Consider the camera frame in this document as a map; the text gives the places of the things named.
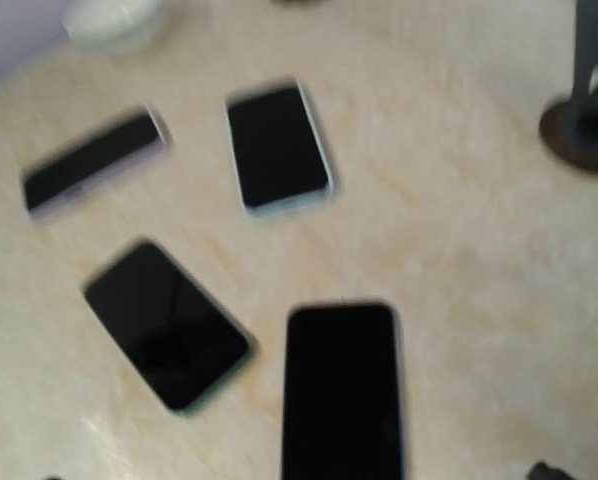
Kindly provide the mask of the phone with light-blue case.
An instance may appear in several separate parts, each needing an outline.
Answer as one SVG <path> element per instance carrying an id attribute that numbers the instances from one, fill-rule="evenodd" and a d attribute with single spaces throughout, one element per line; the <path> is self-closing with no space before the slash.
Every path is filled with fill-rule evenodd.
<path id="1" fill-rule="evenodd" d="M 286 76 L 238 90 L 226 97 L 225 108 L 246 212 L 275 215 L 333 194 L 329 147 L 300 81 Z"/>

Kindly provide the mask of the phone with teal case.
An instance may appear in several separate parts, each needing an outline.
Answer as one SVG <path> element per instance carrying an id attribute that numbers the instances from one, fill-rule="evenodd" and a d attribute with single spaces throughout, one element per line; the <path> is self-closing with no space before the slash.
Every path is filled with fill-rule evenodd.
<path id="1" fill-rule="evenodd" d="M 82 292 L 142 380 L 177 414 L 199 409 L 256 351 L 229 310 L 147 238 L 93 273 Z"/>

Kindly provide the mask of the folding phone stand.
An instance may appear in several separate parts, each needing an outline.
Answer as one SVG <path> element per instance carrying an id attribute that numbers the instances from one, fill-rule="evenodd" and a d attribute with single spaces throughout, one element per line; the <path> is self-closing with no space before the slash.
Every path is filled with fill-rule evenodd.
<path id="1" fill-rule="evenodd" d="M 573 85 L 543 111 L 538 133 L 557 159 L 598 175 L 598 1 L 575 3 Z"/>

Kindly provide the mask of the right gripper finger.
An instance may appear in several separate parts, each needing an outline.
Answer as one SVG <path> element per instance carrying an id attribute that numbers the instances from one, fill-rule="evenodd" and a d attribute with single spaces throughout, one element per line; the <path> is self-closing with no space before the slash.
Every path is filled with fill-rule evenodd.
<path id="1" fill-rule="evenodd" d="M 532 466 L 527 474 L 528 480 L 572 480 L 572 477 L 565 471 L 550 466 L 541 461 Z"/>

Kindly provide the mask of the white bowl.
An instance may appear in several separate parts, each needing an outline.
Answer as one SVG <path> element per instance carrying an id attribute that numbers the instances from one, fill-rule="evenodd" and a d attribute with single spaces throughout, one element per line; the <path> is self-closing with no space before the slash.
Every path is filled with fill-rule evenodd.
<path id="1" fill-rule="evenodd" d="M 166 1 L 76 1 L 62 25 L 80 48 L 113 55 L 139 51 L 154 44 L 169 22 Z"/>

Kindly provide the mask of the phone with lilac case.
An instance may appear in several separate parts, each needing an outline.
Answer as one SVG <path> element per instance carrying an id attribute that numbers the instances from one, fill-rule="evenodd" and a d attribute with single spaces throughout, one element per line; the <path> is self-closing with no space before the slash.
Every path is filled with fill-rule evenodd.
<path id="1" fill-rule="evenodd" d="M 165 151 L 170 132 L 163 116 L 135 106 L 40 157 L 20 175 L 23 206 L 39 219 L 74 204 L 104 182 Z"/>

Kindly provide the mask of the phone with dark-blue case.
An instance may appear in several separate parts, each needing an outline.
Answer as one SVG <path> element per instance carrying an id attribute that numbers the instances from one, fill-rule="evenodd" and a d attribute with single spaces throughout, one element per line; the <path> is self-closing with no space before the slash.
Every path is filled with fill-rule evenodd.
<path id="1" fill-rule="evenodd" d="M 305 305 L 287 322 L 280 474 L 402 479 L 394 310 L 379 301 Z"/>

